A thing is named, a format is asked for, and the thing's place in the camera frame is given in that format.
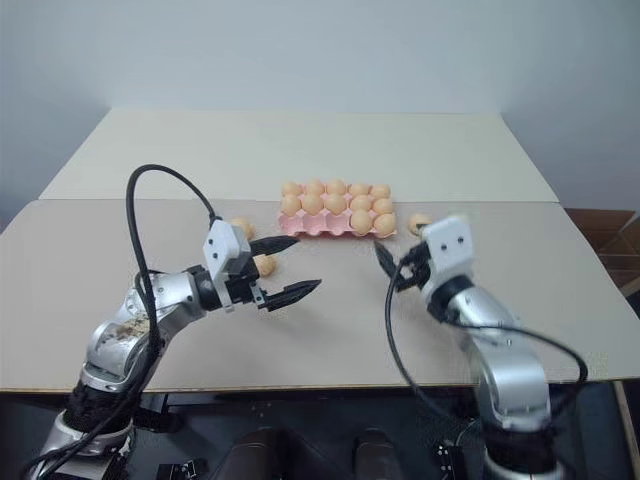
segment dark floor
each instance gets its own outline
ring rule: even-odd
[[[640,307],[640,294],[630,299]],[[640,383],[626,382],[636,422],[640,420]],[[472,414],[469,389],[430,390],[450,410]],[[557,396],[557,388],[552,391]],[[454,440],[466,425],[442,424],[409,395],[407,389],[283,392],[243,395],[170,395],[147,397],[152,404],[168,401],[184,426],[176,433],[139,430],[129,461],[131,478],[154,479],[160,463],[207,459],[215,468],[233,441],[260,427],[296,432],[306,445],[330,465],[332,478],[351,478],[353,441],[366,428],[385,431],[396,445],[407,479],[437,479],[443,475],[434,446]],[[42,446],[63,397],[0,395],[0,478],[17,478],[19,466]],[[610,384],[591,384],[557,426],[556,450],[575,469],[579,479],[632,478],[615,395]],[[462,446],[470,478],[481,478],[482,442],[473,433]]]

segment white table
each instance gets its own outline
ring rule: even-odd
[[[45,200],[30,204],[7,227],[0,236],[1,389],[64,391],[77,381],[91,332],[119,308],[135,272],[122,201],[126,177],[135,166],[152,160],[171,164],[193,177],[205,192],[221,191],[229,197],[235,192],[235,196],[250,197],[253,188],[254,196],[261,200],[277,198],[283,178],[342,176],[350,181],[361,180],[362,177],[353,178],[357,169],[346,163],[342,169],[338,168],[340,165],[329,168],[326,163],[312,169],[307,164],[304,169],[295,167],[300,168],[298,173],[289,170],[286,175],[282,173],[293,158],[324,158],[314,153],[316,146],[321,148],[315,143],[320,140],[309,133],[318,130],[309,126],[314,123],[324,125],[322,138],[333,146],[342,141],[344,148],[351,145],[353,151],[360,142],[380,145],[385,141],[378,137],[393,132],[390,134],[393,141],[387,140],[387,145],[394,145],[396,152],[413,152],[400,157],[402,160],[396,161],[395,168],[388,168],[384,175],[364,179],[390,183],[395,200],[400,200],[398,235],[386,240],[394,253],[404,252],[415,243],[415,237],[402,228],[411,213],[425,211],[435,218],[465,214],[475,237],[478,283],[518,312],[527,327],[566,342],[582,353],[589,364],[591,379],[640,374],[640,353],[636,346],[640,321],[499,117],[410,115],[409,120],[419,124],[413,125],[402,116],[379,116],[373,123],[386,126],[373,137],[369,127],[363,126],[369,125],[369,119],[360,115],[346,116],[349,121],[344,122],[352,125],[343,122],[337,130],[331,128],[340,123],[337,120],[340,116],[332,115],[321,115],[319,120],[310,114],[273,117],[229,114],[226,123],[221,120],[224,117],[225,114],[211,112],[112,112],[54,179],[43,194]],[[261,124],[271,125],[269,135],[256,134],[264,133],[263,129],[248,129],[245,135],[240,135],[247,118],[257,122],[255,119],[259,117],[271,118]],[[226,124],[231,133],[205,135],[216,122]],[[289,127],[298,133],[295,139],[286,142]],[[299,156],[305,150],[302,131],[313,137],[308,139],[307,157]],[[403,131],[405,140],[411,140],[404,148],[401,143],[398,145]],[[484,140],[491,155],[477,150],[482,131],[492,139]],[[444,142],[445,136],[459,141]],[[245,176],[253,183],[242,183],[229,173],[239,174],[246,170],[246,165],[241,168],[233,162],[203,161],[205,157],[224,156],[214,155],[218,142],[223,143],[224,152],[234,151],[230,138],[236,139],[235,151],[253,150],[252,165],[256,168],[262,168],[259,152],[271,145],[267,156],[276,163],[270,163],[271,169],[264,170],[260,181]],[[345,140],[358,138],[353,143]],[[431,151],[435,147],[420,144],[421,138],[432,138],[434,144],[440,145],[444,158],[452,159],[447,163],[449,167],[433,160],[435,155],[424,153],[425,149]],[[338,147],[322,148],[325,152],[341,151]],[[370,153],[375,156],[380,151],[376,148]],[[509,151],[515,165],[510,165],[505,156],[504,152]],[[349,157],[364,162],[371,155]],[[496,158],[495,162],[489,161],[489,157]],[[117,161],[108,167],[100,163],[106,162],[106,158]],[[171,158],[180,158],[180,162],[169,162]],[[412,169],[401,167],[401,161],[421,165],[419,160],[423,158],[427,160],[422,176],[404,174]],[[464,165],[485,173],[474,182],[461,180],[471,190],[455,187],[459,183],[454,180]],[[436,179],[428,175],[430,171],[441,173]],[[418,191],[416,185],[423,180],[429,188]],[[92,186],[90,192],[85,191],[88,185]],[[202,263],[206,217],[201,205],[194,200],[181,200],[188,193],[175,189],[159,174],[149,175],[141,186],[142,197],[153,197],[155,190],[150,189],[157,188],[168,198],[141,200],[138,204],[150,264],[177,271]],[[423,197],[422,202],[407,203],[415,197]],[[227,218],[249,217],[260,236],[278,233],[277,203],[225,197],[214,200],[214,205]],[[306,238],[279,260],[279,271],[264,281],[270,291],[309,278],[322,278],[323,284],[286,310],[258,313],[255,307],[247,305],[232,315],[212,313],[189,326],[169,348],[149,386],[151,390],[224,391],[403,383],[386,346],[383,296],[387,279],[376,264],[370,240]],[[341,287],[344,279],[349,282]],[[342,307],[328,311],[327,305],[336,302]],[[469,382],[466,360],[455,344],[457,333],[428,316],[417,292],[398,296],[394,322],[402,355],[419,382],[431,385]],[[576,368],[569,360],[546,347],[536,348],[550,381],[575,378]]]

